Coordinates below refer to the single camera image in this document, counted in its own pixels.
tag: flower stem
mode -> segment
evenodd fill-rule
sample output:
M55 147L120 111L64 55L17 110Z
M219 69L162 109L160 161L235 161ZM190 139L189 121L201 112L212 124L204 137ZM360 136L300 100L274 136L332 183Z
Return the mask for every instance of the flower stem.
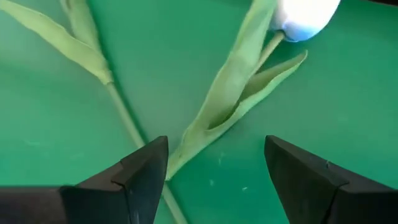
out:
M278 30L273 38L269 41L269 43L264 47L261 52L260 59L257 63L256 69L254 72L257 72L262 64L267 60L267 58L271 55L271 53L275 50L275 48L279 45L279 43L285 38L285 33L281 30Z
M134 141L134 143L136 144L136 146L138 148L145 146L145 142L142 136L140 135L137 126L134 124L134 121L130 116L127 106L123 102L120 92L118 91L114 83L110 82L106 84L106 89L111 94L112 100L114 101L114 104L116 105L119 111L119 115L123 121L123 124L127 128L127 131L132 140ZM177 201L173 196L173 193L171 192L169 186L167 185L167 182L164 183L162 195L174 217L176 224L187 224L188 223L187 219L184 217Z
M177 201L175 200L169 186L167 185L167 182L164 183L162 195L174 217L176 224L187 224L188 223L187 219L184 217L184 214L181 212L181 209Z
M122 119L122 122L125 125L125 127L127 128L127 131L129 132L130 137L132 138L132 140L134 141L136 146L138 148L145 146L145 142L142 139L142 137L137 129L137 126L134 124L129 111L127 110L127 106L124 104L124 102L121 98L121 95L120 95L118 89L116 89L114 83L110 82L110 83L106 84L106 88L108 89L109 93L111 94L112 100L114 101L114 104L116 105L116 107L119 111L119 115Z

